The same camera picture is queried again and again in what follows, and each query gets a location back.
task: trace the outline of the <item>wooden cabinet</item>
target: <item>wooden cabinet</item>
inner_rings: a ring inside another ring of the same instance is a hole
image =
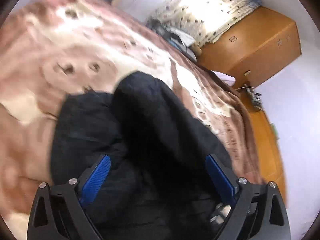
[[[216,43],[204,45],[198,62],[207,69],[235,77],[234,88],[246,81],[256,87],[300,55],[295,22],[259,7],[226,31]]]

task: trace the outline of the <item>black fabric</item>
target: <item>black fabric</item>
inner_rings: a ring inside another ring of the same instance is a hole
[[[220,202],[204,159],[230,157],[159,79],[135,72],[114,95],[69,96],[52,145],[55,184],[77,178],[101,154],[111,169],[87,214],[105,239],[210,239]]]

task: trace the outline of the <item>metal screw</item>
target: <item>metal screw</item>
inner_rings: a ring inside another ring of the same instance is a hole
[[[270,181],[269,182],[269,186],[275,188],[275,187],[277,187],[277,184],[275,182],[273,182],[273,181]]]
[[[39,185],[39,188],[44,188],[46,186],[47,186],[47,184],[45,182],[41,182],[40,185]]]
[[[70,185],[74,185],[74,184],[76,184],[77,182],[78,182],[77,179],[70,179],[70,180],[69,180],[69,184],[70,184]]]
[[[246,178],[243,178],[243,177],[240,177],[239,179],[238,179],[238,181],[239,181],[239,183],[240,184],[247,184],[247,179]]]

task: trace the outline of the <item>cable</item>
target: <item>cable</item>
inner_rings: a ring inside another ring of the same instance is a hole
[[[255,88],[255,87],[241,87],[241,88],[237,88],[237,89],[235,89],[235,90],[237,91],[237,90],[240,90],[240,89],[242,89],[242,88]]]

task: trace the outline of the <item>bedspread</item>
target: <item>bedspread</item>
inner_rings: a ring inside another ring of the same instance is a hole
[[[233,170],[261,183],[249,115],[162,38],[100,0],[42,0],[0,30],[0,213],[28,213],[40,181],[51,181],[54,129],[65,96],[113,93],[129,73],[161,79],[223,143]]]

